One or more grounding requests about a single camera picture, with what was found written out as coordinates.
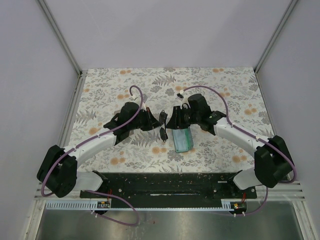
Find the black aviator sunglasses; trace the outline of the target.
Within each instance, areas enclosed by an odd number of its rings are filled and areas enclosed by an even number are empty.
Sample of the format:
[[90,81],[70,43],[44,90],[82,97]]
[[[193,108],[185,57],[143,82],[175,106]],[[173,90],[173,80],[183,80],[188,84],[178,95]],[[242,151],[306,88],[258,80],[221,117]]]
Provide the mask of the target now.
[[164,143],[168,140],[167,117],[168,117],[168,114],[164,110],[162,110],[159,114],[158,121],[160,123],[160,129],[159,129],[160,138]]

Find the grey-blue glasses case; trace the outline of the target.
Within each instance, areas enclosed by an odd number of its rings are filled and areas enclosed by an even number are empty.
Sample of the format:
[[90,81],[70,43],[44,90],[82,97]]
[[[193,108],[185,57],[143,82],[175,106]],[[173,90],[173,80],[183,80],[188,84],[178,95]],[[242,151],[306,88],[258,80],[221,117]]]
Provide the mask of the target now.
[[191,128],[173,129],[173,143],[176,153],[185,153],[194,147]]

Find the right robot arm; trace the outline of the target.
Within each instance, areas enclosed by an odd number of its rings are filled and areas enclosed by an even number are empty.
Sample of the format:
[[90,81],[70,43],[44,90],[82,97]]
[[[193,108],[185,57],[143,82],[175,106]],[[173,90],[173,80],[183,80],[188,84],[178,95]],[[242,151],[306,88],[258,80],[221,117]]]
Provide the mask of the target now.
[[240,130],[228,122],[226,114],[211,110],[200,93],[188,97],[181,106],[174,106],[166,124],[171,130],[187,129],[191,125],[198,125],[203,131],[232,142],[253,157],[254,166],[236,173],[233,182],[227,186],[228,194],[233,198],[239,198],[250,187],[274,188],[293,170],[292,158],[280,136],[259,137],[246,129]]

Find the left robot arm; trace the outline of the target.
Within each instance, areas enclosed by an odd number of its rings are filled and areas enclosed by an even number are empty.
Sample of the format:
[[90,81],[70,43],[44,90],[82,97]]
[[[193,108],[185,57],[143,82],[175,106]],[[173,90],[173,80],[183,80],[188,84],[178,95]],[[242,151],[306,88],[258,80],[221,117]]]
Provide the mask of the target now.
[[80,172],[78,168],[101,151],[111,148],[129,137],[131,131],[151,131],[160,122],[146,107],[140,109],[135,102],[127,102],[102,129],[92,137],[74,146],[54,145],[47,151],[36,178],[58,198],[73,190],[89,190],[96,197],[107,195],[109,186],[97,171]]

